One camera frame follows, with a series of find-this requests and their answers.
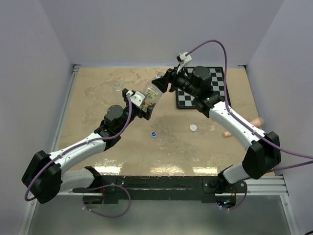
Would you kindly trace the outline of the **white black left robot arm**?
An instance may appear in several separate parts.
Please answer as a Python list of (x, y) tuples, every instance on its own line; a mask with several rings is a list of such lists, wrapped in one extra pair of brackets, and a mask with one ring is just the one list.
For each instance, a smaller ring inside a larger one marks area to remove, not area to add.
[(153, 87), (143, 92), (124, 89), (122, 96), (125, 107), (109, 107), (99, 127), (83, 140), (61, 150), (50, 153), (41, 150), (34, 154), (22, 176), (27, 187), (25, 201), (37, 199), (46, 203), (53, 199), (65, 185), (62, 177), (69, 169), (113, 147), (136, 117), (149, 120), (162, 92)]

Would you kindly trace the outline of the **white bottle cap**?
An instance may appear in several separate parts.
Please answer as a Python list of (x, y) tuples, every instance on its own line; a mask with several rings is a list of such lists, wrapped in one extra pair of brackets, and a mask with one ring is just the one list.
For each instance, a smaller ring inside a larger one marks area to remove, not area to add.
[(197, 130), (197, 126), (195, 124), (190, 125), (190, 130), (191, 131), (196, 131)]

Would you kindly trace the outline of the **clear square plastic bottle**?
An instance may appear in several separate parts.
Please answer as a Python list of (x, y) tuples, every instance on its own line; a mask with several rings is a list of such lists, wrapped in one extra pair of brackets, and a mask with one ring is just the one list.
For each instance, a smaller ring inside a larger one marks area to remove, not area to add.
[(163, 95), (161, 90), (156, 85), (154, 85), (152, 83), (152, 81), (157, 79), (157, 78), (162, 78), (164, 76), (164, 74), (165, 73), (163, 73), (163, 72), (158, 72), (157, 75), (152, 80), (147, 82), (147, 84), (143, 90), (143, 93), (146, 97), (145, 101), (143, 103), (143, 108), (142, 108), (142, 110), (144, 112), (147, 112), (147, 109), (149, 107), (156, 105), (158, 103), (158, 100)]

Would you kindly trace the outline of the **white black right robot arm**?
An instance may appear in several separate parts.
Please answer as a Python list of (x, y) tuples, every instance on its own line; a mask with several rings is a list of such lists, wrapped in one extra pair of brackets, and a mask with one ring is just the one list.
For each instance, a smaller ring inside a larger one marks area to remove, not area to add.
[(194, 98), (196, 109), (217, 122), (234, 136), (246, 150), (240, 164), (221, 171), (212, 184), (216, 193), (230, 192), (238, 181), (259, 179), (281, 162), (280, 144), (275, 132), (266, 133), (239, 116), (226, 102), (226, 96), (212, 86), (211, 71), (197, 66), (191, 72), (187, 68), (168, 69), (164, 75), (152, 80), (162, 93), (179, 89)]

